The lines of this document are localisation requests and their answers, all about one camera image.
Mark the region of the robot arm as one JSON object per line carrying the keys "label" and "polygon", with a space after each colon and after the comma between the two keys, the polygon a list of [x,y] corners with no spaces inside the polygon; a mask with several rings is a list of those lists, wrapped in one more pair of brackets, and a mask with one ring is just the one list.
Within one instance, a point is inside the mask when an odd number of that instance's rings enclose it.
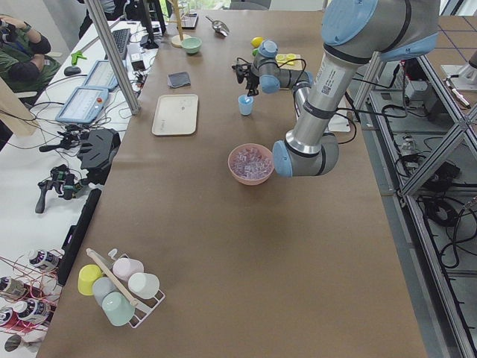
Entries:
{"label": "robot arm", "polygon": [[252,63],[234,66],[250,96],[282,88],[293,92],[297,122],[274,143],[277,174],[317,176],[335,167],[339,147],[328,124],[357,69],[375,52],[384,62],[429,53],[437,43],[439,9],[439,1],[333,1],[323,16],[317,76],[280,68],[272,40],[262,42]]}

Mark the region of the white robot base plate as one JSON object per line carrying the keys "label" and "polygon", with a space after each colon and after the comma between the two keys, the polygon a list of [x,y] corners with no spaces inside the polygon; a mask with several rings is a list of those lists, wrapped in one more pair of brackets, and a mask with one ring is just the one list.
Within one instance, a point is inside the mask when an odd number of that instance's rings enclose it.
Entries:
{"label": "white robot base plate", "polygon": [[350,132],[350,123],[346,112],[338,111],[329,121],[327,126],[331,132],[348,133]]}

